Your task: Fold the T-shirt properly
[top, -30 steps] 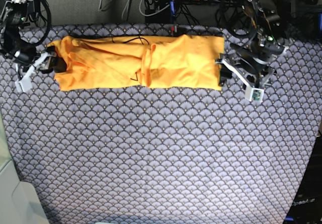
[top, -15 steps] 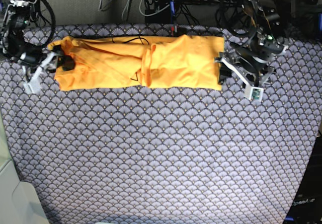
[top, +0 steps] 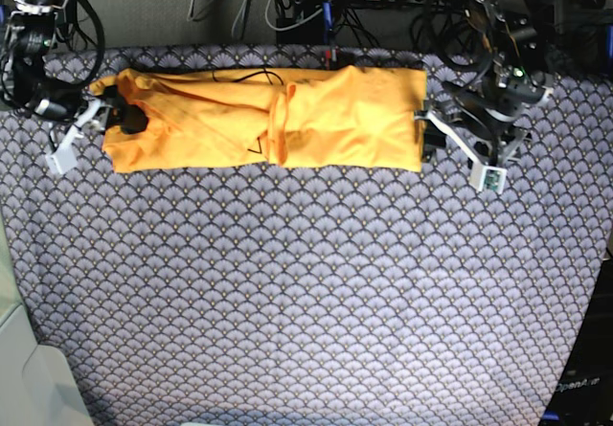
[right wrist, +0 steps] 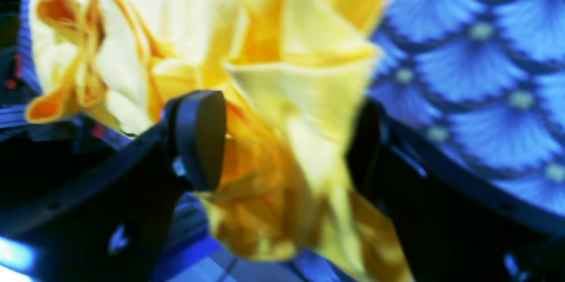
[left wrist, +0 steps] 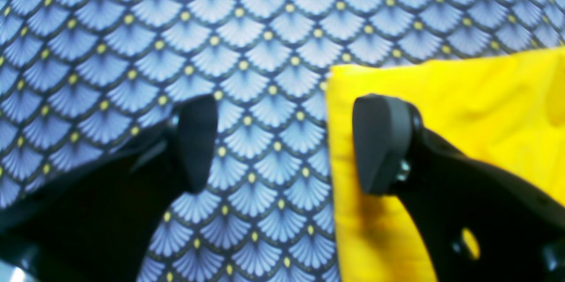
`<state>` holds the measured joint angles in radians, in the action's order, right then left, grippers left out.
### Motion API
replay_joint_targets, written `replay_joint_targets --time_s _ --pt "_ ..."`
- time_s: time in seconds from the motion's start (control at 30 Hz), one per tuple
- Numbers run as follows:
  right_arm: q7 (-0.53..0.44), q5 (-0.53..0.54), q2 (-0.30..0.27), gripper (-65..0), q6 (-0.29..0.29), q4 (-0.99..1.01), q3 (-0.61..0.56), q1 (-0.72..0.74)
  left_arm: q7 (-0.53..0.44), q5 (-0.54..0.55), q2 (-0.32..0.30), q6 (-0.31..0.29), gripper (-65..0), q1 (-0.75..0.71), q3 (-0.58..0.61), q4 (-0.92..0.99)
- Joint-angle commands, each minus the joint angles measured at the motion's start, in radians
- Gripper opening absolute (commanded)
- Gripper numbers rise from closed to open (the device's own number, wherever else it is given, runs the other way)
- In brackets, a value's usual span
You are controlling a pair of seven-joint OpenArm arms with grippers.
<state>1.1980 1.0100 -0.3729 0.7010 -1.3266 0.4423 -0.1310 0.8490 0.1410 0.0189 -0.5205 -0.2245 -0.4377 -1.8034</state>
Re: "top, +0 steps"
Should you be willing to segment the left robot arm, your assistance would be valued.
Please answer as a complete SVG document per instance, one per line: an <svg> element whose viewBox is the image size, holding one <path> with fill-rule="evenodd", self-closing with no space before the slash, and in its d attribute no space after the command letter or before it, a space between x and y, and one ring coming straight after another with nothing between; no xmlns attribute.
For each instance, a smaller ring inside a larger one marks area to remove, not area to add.
<svg viewBox="0 0 613 426"><path fill-rule="evenodd" d="M542 40L525 0L425 0L422 31L448 69L471 78L445 81L448 101L428 101L423 157L452 142L469 163L476 191L501 193L508 166L531 139L517 121L553 94Z"/></svg>

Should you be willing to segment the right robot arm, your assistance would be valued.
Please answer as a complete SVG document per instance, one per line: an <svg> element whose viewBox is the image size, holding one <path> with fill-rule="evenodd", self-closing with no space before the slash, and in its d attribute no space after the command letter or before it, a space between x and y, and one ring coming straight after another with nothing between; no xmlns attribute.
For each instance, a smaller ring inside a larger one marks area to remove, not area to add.
<svg viewBox="0 0 613 426"><path fill-rule="evenodd" d="M93 66L82 80L51 78L44 57L82 32L78 10L85 12L95 30L90 41L95 49ZM46 124L45 161L55 175L76 167L73 143L85 129L104 133L118 126L123 133L136 134L147 128L146 114L128 103L118 87L108 86L99 95L86 97L102 67L104 50L102 21L88 0L11 0L1 7L1 108L19 110Z"/></svg>

